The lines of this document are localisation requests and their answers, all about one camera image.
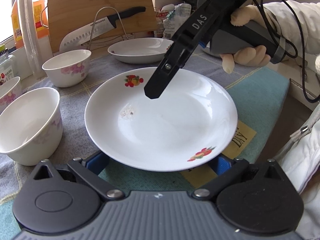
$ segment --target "white jacket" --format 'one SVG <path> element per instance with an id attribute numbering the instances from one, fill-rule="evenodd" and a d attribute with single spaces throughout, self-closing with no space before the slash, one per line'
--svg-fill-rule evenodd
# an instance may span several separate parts
<path id="1" fill-rule="evenodd" d="M 320 3 L 287 2 L 301 22 L 306 53 L 320 54 Z M 301 53 L 300 31 L 290 9 L 280 2 L 265 4 L 265 8 L 279 34 L 293 42 Z M 320 74 L 320 64 L 316 65 L 316 70 Z M 294 133 L 275 158 L 305 205 L 297 233 L 304 239 L 316 240 L 320 239 L 320 105 L 303 127 L 307 127 L 306 131 Z"/>

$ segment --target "yellow patch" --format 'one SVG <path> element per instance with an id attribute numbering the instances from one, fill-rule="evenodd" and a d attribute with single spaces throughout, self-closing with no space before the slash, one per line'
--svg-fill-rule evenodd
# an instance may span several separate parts
<path id="1" fill-rule="evenodd" d="M 230 159 L 236 158 L 247 147 L 256 133 L 255 130 L 238 120 L 235 135 L 222 153 Z M 180 173 L 194 188 L 201 187 L 217 176 L 207 164 Z"/>

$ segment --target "knife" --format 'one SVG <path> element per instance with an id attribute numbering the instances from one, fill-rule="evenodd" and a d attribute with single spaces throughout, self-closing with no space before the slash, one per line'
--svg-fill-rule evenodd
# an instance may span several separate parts
<path id="1" fill-rule="evenodd" d="M 128 18 L 140 12 L 145 12 L 144 6 L 136 6 L 119 12 L 121 19 Z M 118 14 L 111 14 L 102 19 L 96 21 L 93 30 L 92 38 L 96 38 L 103 33 L 106 33 L 112 29 L 117 28 L 116 20 L 119 20 Z M 68 33 L 61 41 L 59 52 L 66 52 L 72 50 L 74 47 L 80 46 L 81 44 L 90 40 L 92 23 L 89 23 L 81 28 L 78 28 L 71 33 Z"/>

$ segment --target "gloved hand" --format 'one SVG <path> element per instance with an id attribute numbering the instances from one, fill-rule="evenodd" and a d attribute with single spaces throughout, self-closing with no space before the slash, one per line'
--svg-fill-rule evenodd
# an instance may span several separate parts
<path id="1" fill-rule="evenodd" d="M 276 27 L 266 13 L 267 19 L 271 27 L 275 30 Z M 266 27 L 259 9 L 254 5 L 247 5 L 238 8 L 231 15 L 231 24 L 234 26 L 243 26 L 250 20 L 254 20 L 261 26 Z M 232 73 L 235 67 L 235 62 L 246 66 L 265 66 L 270 61 L 270 56 L 266 54 L 266 47 L 260 45 L 256 48 L 244 48 L 236 52 L 236 54 L 222 54 L 222 67 L 228 74 Z"/>

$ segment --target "person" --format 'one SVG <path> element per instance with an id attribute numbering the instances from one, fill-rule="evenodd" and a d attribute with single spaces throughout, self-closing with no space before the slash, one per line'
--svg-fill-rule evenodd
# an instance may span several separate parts
<path id="1" fill-rule="evenodd" d="M 303 29 L 305 52 L 320 54 L 320 3 L 287 1 L 297 14 Z M 301 36 L 293 13 L 283 2 L 264 4 L 268 21 L 274 30 L 291 41 L 302 52 Z M 231 15 L 231 23 L 242 26 L 253 20 L 266 28 L 258 8 L 254 5 L 238 8 Z M 270 61 L 266 48 L 245 48 L 236 54 L 223 54 L 222 66 L 227 73 L 235 62 L 247 66 L 265 66 Z M 316 60 L 320 74 L 320 58 Z M 304 239 L 320 239 L 320 105 L 296 131 L 289 142 L 275 156 L 304 202 L 304 213 L 296 232 Z"/>

